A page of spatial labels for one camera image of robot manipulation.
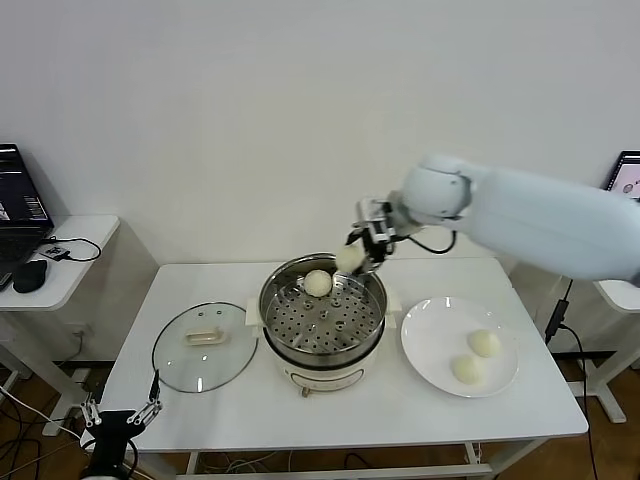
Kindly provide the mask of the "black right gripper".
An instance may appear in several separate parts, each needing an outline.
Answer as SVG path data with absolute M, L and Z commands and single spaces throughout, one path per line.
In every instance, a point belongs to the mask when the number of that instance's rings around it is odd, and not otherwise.
M 388 218 L 368 220 L 355 227 L 347 236 L 346 246 L 357 246 L 367 252 L 367 272 L 378 270 L 388 256 L 395 253 L 395 244 L 402 240 Z

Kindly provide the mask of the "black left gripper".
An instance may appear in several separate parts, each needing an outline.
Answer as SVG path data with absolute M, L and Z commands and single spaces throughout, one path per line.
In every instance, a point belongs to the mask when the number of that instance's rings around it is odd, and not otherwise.
M 162 410 L 159 371 L 154 371 L 146 402 L 138 410 L 103 411 L 92 393 L 80 403 L 86 426 L 93 436 L 93 452 L 87 466 L 87 478 L 130 479 L 133 467 L 125 467 L 127 447 L 138 435 L 137 425 L 149 425 Z

